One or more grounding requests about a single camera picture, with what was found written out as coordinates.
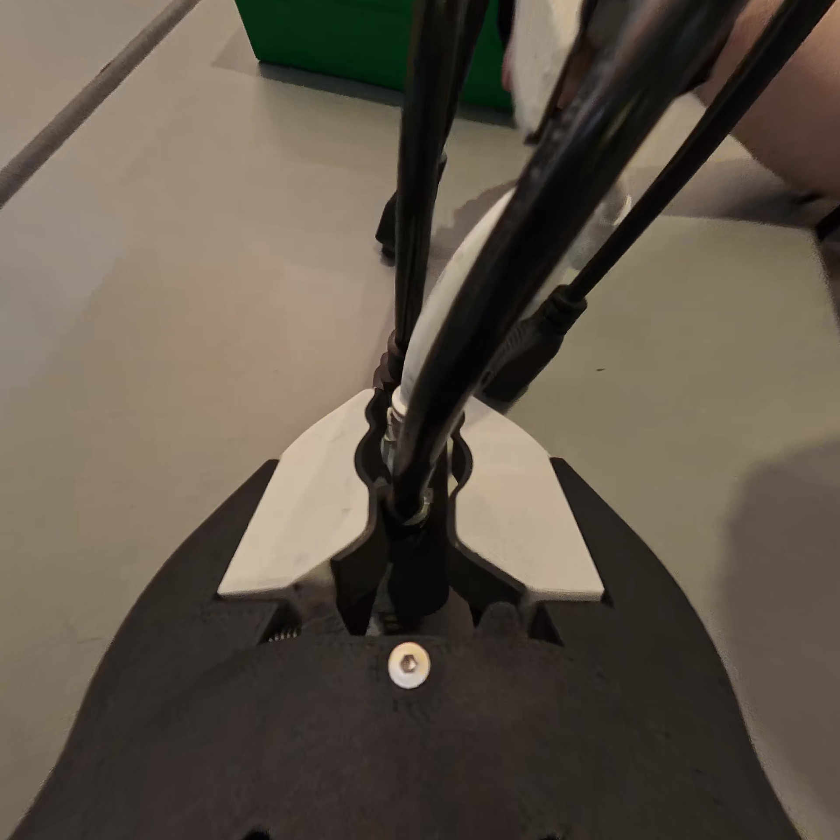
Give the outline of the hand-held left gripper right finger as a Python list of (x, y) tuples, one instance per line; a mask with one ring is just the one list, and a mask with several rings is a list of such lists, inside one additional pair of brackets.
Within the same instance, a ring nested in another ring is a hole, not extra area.
[(507, 416), (465, 405), (469, 475), (455, 496), (455, 535), (523, 585), (532, 601), (599, 602), (604, 584), (549, 453)]

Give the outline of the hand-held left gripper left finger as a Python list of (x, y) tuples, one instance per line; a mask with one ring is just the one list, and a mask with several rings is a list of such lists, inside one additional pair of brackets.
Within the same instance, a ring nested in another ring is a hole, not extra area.
[(363, 536), (370, 492), (355, 454), (375, 392), (359, 392), (281, 454), (218, 588), (224, 599), (274, 594), (321, 570)]

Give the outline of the person's right forearm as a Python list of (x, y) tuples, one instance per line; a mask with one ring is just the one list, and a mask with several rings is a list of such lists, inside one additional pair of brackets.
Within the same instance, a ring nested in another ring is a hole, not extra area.
[(787, 185), (838, 201), (838, 2), (732, 133), (756, 161)]

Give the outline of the green box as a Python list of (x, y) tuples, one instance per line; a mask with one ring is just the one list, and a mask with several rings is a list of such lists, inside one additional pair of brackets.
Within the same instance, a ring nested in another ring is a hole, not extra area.
[[(403, 91), (413, 27), (411, 1), (237, 1), (257, 60)], [(460, 99), (511, 112), (501, 85), (499, 3), (490, 1)]]

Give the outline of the small black object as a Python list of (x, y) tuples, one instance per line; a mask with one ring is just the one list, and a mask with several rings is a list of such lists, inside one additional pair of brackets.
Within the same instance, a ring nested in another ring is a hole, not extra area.
[[(437, 164), (436, 183), (432, 200), (432, 215), (430, 217), (431, 222), (434, 221), (434, 210), (437, 204), (439, 186), (442, 181), (447, 162), (448, 153), (446, 145), (444, 145)], [(394, 265), (396, 261), (396, 202), (399, 185), (399, 178), (397, 178), (395, 191), (383, 208), (380, 222), (374, 234), (375, 241), (380, 246), (382, 257), (390, 265)]]

